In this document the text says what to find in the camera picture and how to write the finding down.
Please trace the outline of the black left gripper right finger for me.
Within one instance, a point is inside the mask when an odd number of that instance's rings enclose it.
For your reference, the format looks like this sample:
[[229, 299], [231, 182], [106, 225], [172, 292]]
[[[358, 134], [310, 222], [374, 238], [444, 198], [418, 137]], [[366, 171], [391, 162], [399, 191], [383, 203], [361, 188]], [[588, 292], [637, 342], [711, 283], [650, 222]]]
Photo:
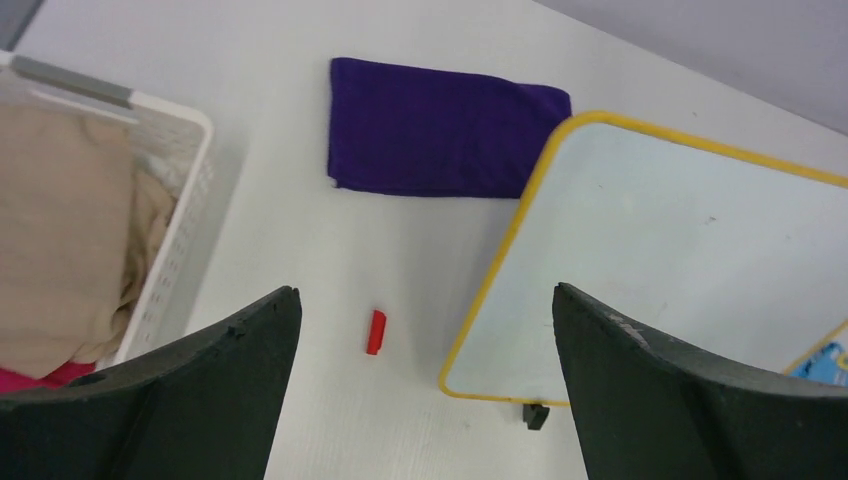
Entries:
[[843, 479], [847, 391], [739, 363], [553, 292], [553, 330], [592, 479]]

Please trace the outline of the red marker cap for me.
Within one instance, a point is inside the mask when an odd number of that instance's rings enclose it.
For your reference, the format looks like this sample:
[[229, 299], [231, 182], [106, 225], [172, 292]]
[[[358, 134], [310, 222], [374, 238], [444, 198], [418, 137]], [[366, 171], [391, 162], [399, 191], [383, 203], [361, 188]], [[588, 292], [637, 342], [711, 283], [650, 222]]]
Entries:
[[374, 309], [372, 312], [365, 349], [367, 355], [376, 356], [380, 352], [383, 345], [386, 325], [386, 314], [379, 309]]

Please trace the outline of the yellow framed whiteboard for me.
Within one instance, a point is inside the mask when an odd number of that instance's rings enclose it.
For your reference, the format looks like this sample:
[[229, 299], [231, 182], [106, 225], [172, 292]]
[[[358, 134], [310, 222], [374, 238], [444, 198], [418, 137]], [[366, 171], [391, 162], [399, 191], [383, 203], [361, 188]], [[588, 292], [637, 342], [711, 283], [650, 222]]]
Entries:
[[548, 138], [442, 367], [443, 393], [565, 406], [569, 283], [726, 358], [847, 360], [847, 179], [609, 112]]

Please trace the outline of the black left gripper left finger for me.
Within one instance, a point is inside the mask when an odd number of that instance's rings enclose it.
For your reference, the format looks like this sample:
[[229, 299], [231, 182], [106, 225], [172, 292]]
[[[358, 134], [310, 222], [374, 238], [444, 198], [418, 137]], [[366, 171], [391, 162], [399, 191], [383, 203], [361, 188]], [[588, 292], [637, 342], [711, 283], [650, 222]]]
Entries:
[[5, 479], [260, 479], [302, 320], [284, 286], [58, 389], [1, 398]]

